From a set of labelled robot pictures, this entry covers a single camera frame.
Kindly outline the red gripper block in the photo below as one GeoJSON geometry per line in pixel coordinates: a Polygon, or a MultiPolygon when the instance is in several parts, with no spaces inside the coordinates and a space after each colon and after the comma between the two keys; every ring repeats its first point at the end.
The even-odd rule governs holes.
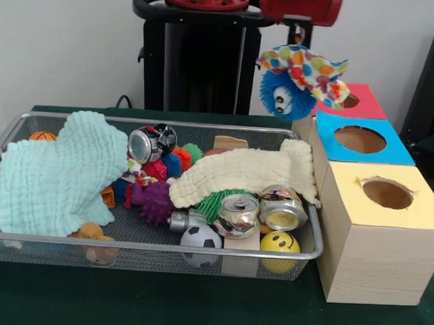
{"type": "MultiPolygon", "coordinates": [[[[343,0],[259,0],[262,14],[275,21],[310,20],[315,26],[333,26],[343,0]]],[[[311,46],[314,25],[304,27],[304,46],[311,46]]],[[[296,43],[296,24],[288,26],[287,44],[296,43]]]]}

